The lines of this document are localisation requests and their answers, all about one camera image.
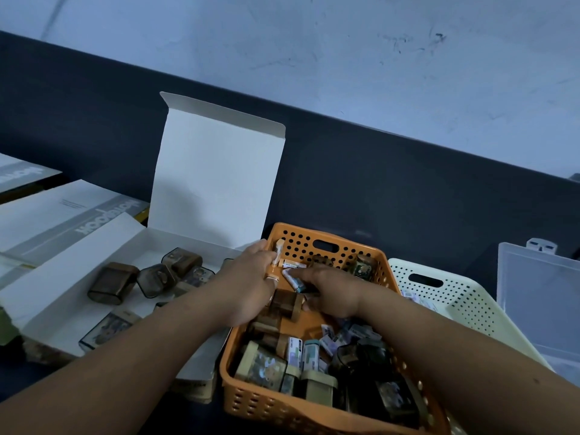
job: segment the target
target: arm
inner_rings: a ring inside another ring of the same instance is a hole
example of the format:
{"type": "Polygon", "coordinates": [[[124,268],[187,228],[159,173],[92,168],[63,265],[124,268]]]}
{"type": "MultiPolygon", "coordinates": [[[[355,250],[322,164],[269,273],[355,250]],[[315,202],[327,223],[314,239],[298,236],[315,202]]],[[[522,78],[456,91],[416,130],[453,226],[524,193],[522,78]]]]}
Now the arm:
{"type": "Polygon", "coordinates": [[[0,404],[6,434],[129,434],[143,425],[197,348],[251,320],[270,299],[274,252],[250,246],[197,291],[0,404]]]}
{"type": "Polygon", "coordinates": [[[531,358],[343,271],[292,274],[321,292],[307,308],[372,325],[470,435],[578,432],[580,388],[531,358]]]}

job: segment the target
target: forearm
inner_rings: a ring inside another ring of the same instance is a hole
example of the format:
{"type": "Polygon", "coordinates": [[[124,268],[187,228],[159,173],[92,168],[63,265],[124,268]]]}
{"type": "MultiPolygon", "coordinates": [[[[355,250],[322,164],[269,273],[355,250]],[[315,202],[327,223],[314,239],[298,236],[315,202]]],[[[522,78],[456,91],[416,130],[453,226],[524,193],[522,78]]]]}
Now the forearm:
{"type": "Polygon", "coordinates": [[[363,284],[360,316],[470,434],[577,431],[580,389],[495,339],[363,284]]]}
{"type": "Polygon", "coordinates": [[[135,433],[222,323],[210,284],[172,301],[2,403],[4,433],[135,433]]]}

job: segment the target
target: white wall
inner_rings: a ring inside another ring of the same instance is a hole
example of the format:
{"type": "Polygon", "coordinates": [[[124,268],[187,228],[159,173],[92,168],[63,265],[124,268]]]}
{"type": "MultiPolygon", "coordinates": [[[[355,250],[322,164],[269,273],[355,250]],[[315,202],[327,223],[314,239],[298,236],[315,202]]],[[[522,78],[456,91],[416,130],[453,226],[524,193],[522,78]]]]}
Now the white wall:
{"type": "Polygon", "coordinates": [[[0,0],[0,28],[557,176],[580,172],[580,0],[66,0],[45,27],[51,3],[0,0]]]}

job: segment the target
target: person's left hand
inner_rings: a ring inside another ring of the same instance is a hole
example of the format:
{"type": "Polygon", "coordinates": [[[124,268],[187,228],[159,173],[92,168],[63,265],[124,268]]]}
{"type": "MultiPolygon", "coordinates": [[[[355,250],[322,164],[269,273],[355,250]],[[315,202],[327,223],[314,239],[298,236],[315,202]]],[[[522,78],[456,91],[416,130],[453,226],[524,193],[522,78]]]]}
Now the person's left hand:
{"type": "Polygon", "coordinates": [[[266,279],[266,271],[276,253],[265,250],[266,243],[260,240],[249,246],[205,285],[216,297],[224,326],[236,327],[254,319],[272,297],[276,284],[266,279]]]}

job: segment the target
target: basket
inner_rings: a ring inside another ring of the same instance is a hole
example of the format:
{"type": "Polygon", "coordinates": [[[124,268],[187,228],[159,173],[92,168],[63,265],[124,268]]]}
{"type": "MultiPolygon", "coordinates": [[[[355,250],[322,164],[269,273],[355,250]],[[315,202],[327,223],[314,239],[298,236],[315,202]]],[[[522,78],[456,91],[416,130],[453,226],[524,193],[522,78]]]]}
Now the basket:
{"type": "MultiPolygon", "coordinates": [[[[283,259],[292,259],[303,263],[312,260],[313,255],[330,258],[338,269],[345,270],[353,261],[354,256],[363,253],[372,256],[378,262],[373,282],[400,294],[397,283],[387,258],[383,252],[362,244],[345,240],[335,235],[276,223],[268,239],[268,248],[273,249],[280,238],[285,239],[283,259]]],[[[279,289],[292,290],[276,267],[274,273],[280,277],[279,289]]],[[[315,312],[302,312],[297,323],[283,318],[281,332],[293,336],[321,338],[321,324],[336,326],[334,319],[315,312]]],[[[240,349],[241,338],[246,325],[232,329],[220,362],[220,374],[224,386],[224,409],[231,415],[252,420],[265,421],[285,429],[312,434],[345,434],[345,433],[381,433],[381,434],[419,434],[421,431],[408,427],[374,420],[362,415],[350,414],[336,408],[308,402],[298,397],[274,392],[260,386],[252,385],[230,375],[230,365],[240,349]]],[[[412,370],[396,353],[394,361],[397,370],[404,372],[414,381],[424,397],[429,409],[429,427],[423,431],[437,434],[448,434],[450,428],[443,409],[439,406],[431,392],[424,387],[412,370]]]]}
{"type": "Polygon", "coordinates": [[[449,319],[487,334],[552,369],[497,302],[474,280],[396,258],[389,259],[388,263],[401,290],[431,300],[449,319]]]}

